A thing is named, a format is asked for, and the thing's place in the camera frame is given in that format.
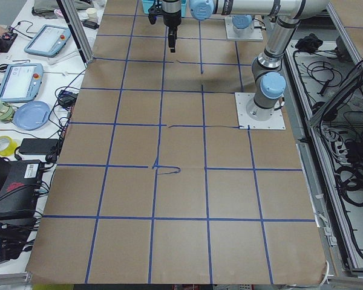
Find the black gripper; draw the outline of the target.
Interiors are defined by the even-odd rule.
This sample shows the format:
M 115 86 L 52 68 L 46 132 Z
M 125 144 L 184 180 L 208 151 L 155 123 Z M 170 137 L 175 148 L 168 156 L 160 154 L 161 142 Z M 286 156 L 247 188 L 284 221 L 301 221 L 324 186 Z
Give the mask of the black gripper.
M 182 22 L 182 2 L 180 0 L 154 1 L 148 10 L 148 19 L 154 25 L 157 17 L 163 17 L 168 27 L 168 47 L 171 53 L 176 52 L 177 27 Z

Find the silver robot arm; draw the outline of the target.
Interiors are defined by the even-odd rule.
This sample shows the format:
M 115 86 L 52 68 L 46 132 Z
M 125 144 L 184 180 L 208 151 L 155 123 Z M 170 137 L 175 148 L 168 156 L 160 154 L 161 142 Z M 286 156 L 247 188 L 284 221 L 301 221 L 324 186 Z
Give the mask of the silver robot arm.
M 273 21 L 266 25 L 266 43 L 264 50 L 259 53 L 252 64 L 252 73 L 261 93 L 262 75 L 278 72 L 282 58 L 296 29 L 303 19 L 311 18 L 323 11 L 328 1 L 189 1 L 191 16 L 203 21 L 212 15 L 222 16 L 251 15 L 262 16 Z M 154 1 L 148 9 L 149 22 L 154 25 L 161 16 L 168 28 L 168 47 L 175 52 L 178 26 L 182 23 L 181 1 Z

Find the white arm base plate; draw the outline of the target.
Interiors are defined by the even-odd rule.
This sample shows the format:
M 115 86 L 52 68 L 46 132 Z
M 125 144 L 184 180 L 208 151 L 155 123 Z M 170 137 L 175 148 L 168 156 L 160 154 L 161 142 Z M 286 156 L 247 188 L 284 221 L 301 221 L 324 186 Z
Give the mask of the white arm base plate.
M 224 19 L 227 40 L 262 42 L 262 26 L 249 14 L 226 16 Z
M 286 129 L 280 101 L 271 109 L 261 109 L 254 102 L 254 93 L 236 92 L 238 127 L 240 129 L 279 130 Z

